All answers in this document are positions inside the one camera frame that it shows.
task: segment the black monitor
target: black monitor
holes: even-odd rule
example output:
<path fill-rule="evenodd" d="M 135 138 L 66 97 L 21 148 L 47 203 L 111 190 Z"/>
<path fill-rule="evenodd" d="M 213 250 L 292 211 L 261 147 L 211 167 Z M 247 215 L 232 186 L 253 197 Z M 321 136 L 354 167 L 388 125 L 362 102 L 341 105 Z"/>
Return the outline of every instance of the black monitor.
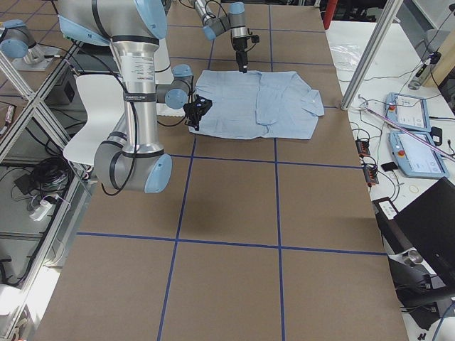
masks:
<path fill-rule="evenodd" d="M 439 179 L 395 221 L 446 286 L 455 288 L 455 185 Z"/>

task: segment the power adapter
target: power adapter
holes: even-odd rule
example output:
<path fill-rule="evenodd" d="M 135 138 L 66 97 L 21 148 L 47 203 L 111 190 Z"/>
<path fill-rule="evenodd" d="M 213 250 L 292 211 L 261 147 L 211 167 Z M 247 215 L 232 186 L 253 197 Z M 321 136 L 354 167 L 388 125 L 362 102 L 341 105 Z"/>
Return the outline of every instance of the power adapter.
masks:
<path fill-rule="evenodd" d="M 41 199 L 40 205 L 35 208 L 33 213 L 30 214 L 30 218 L 35 222 L 40 222 L 50 211 L 52 204 L 47 200 Z"/>

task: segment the light blue shirt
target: light blue shirt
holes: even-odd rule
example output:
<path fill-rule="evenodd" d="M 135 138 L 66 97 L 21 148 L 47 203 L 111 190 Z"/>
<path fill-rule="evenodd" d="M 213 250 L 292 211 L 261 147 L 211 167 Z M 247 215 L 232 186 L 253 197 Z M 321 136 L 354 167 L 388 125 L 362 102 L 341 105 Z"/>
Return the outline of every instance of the light blue shirt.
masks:
<path fill-rule="evenodd" d="M 196 91 L 213 102 L 200 121 L 200 130 L 190 127 L 197 134 L 226 139 L 310 139 L 318 117 L 324 115 L 319 91 L 293 71 L 204 70 Z"/>

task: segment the electronic device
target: electronic device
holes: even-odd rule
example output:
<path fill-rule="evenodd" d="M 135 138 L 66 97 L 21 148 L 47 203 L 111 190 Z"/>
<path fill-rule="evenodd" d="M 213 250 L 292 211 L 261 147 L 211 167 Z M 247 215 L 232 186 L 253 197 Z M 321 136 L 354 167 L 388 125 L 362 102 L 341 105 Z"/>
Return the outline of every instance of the electronic device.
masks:
<path fill-rule="evenodd" d="M 416 132 L 414 135 L 434 145 L 430 134 Z M 401 131 L 391 131 L 389 143 L 395 162 L 406 176 L 430 179 L 450 176 L 441 156 L 411 136 Z"/>
<path fill-rule="evenodd" d="M 391 92 L 385 101 L 385 116 L 389 120 L 405 129 L 431 131 L 425 98 Z"/>
<path fill-rule="evenodd" d="M 393 205 L 389 197 L 373 200 L 376 222 L 382 235 L 389 243 L 396 254 L 400 254 L 412 248 L 411 242 L 406 238 L 403 231 L 394 220 L 398 214 L 398 209 Z"/>
<path fill-rule="evenodd" d="M 436 273 L 389 259 L 398 298 L 418 326 L 428 329 L 455 296 L 455 185 L 441 178 L 400 212 L 389 198 L 374 200 L 373 207 L 394 253 L 414 247 Z"/>
<path fill-rule="evenodd" d="M 412 245 L 446 285 L 455 287 L 455 185 L 439 179 L 395 216 Z"/>

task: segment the plastic bag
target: plastic bag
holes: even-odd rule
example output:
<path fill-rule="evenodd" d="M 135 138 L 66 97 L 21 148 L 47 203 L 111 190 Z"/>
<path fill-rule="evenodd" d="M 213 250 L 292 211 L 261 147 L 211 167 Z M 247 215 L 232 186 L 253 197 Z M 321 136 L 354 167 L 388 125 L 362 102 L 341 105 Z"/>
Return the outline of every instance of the plastic bag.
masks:
<path fill-rule="evenodd" d="M 343 71 L 355 71 L 362 53 L 360 46 L 340 44 L 330 47 L 335 67 Z"/>

